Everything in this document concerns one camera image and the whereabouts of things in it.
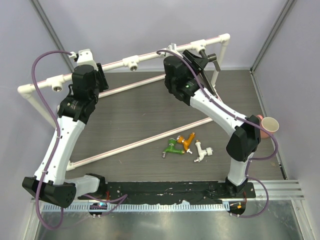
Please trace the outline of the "green faucet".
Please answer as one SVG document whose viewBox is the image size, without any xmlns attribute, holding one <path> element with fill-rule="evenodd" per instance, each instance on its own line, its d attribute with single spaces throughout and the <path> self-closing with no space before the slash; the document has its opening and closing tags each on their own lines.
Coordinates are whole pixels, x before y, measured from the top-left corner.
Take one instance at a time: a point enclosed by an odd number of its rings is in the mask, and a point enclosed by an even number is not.
<svg viewBox="0 0 320 240">
<path fill-rule="evenodd" d="M 165 158 L 167 154 L 178 154 L 184 155 L 185 151 L 183 149 L 177 149 L 175 147 L 177 140 L 174 138 L 170 138 L 168 140 L 168 146 L 162 152 L 162 158 Z"/>
</svg>

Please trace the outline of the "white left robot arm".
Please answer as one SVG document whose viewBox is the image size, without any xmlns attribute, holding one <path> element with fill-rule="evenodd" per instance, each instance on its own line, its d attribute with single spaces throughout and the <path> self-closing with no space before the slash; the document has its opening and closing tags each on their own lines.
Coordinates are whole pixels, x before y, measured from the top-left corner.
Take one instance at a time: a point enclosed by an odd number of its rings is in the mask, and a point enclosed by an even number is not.
<svg viewBox="0 0 320 240">
<path fill-rule="evenodd" d="M 100 200 L 107 192 L 105 177 L 87 173 L 66 179 L 67 166 L 75 144 L 98 103 L 99 93 L 109 88 L 102 65 L 79 65 L 71 75 L 69 93 L 60 103 L 57 122 L 60 138 L 53 136 L 45 157 L 32 177 L 25 177 L 22 187 L 33 197 L 40 188 L 39 199 L 68 208 L 74 199 L 90 194 Z"/>
</svg>

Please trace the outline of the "pink mug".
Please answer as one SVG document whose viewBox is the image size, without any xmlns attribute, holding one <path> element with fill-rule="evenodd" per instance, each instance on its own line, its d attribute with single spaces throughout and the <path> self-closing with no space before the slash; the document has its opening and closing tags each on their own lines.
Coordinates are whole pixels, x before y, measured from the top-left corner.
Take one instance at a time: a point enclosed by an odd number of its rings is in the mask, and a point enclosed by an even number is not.
<svg viewBox="0 0 320 240">
<path fill-rule="evenodd" d="M 263 117 L 262 115 L 256 116 L 260 120 L 260 126 L 272 135 L 280 128 L 279 122 L 273 117 Z"/>
</svg>

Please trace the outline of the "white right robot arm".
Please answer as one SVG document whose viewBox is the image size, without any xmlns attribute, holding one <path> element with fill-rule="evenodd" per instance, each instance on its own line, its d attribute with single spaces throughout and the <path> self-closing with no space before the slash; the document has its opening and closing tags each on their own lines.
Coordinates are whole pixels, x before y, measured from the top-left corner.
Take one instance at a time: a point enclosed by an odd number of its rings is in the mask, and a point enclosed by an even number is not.
<svg viewBox="0 0 320 240">
<path fill-rule="evenodd" d="M 164 84 L 176 99 L 207 115 L 229 135 L 226 151 L 231 162 L 225 190 L 236 198 L 243 193 L 248 181 L 245 176 L 248 160 L 261 142 L 260 121 L 254 115 L 247 117 L 231 109 L 200 83 L 199 77 L 204 76 L 204 68 L 213 57 L 199 57 L 188 50 L 183 56 L 166 53 Z"/>
</svg>

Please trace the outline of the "white faucet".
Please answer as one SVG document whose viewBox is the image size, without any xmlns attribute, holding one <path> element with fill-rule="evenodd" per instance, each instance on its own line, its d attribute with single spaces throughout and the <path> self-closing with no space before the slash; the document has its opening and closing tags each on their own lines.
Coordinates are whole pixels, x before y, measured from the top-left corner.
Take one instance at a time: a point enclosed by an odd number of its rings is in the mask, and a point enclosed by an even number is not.
<svg viewBox="0 0 320 240">
<path fill-rule="evenodd" d="M 201 142 L 197 139 L 195 141 L 195 145 L 197 148 L 198 157 L 193 161 L 194 163 L 201 162 L 205 156 L 212 156 L 214 150 L 211 147 L 207 147 L 205 149 L 202 149 Z"/>
</svg>

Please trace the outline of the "orange faucet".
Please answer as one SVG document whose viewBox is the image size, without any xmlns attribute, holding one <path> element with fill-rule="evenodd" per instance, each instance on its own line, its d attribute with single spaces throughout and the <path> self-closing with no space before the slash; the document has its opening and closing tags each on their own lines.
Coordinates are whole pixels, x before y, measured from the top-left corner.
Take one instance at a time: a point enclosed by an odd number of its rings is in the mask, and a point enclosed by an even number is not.
<svg viewBox="0 0 320 240">
<path fill-rule="evenodd" d="M 193 139 L 195 138 L 196 134 L 192 132 L 188 139 L 184 138 L 182 135 L 178 135 L 176 138 L 177 143 L 183 145 L 183 149 L 186 153 L 192 154 L 193 152 L 190 149 L 190 144 L 192 143 Z"/>
</svg>

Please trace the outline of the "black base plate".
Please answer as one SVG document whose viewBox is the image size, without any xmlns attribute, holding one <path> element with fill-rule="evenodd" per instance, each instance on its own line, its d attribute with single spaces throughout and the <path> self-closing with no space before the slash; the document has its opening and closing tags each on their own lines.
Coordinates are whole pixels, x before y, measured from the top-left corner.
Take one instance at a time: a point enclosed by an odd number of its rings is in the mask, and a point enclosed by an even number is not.
<svg viewBox="0 0 320 240">
<path fill-rule="evenodd" d="M 173 205 L 183 201 L 191 205 L 220 204 L 223 199 L 254 199 L 254 185 L 240 187 L 220 181 L 136 181 L 108 182 L 110 200 L 127 195 L 124 204 Z"/>
</svg>

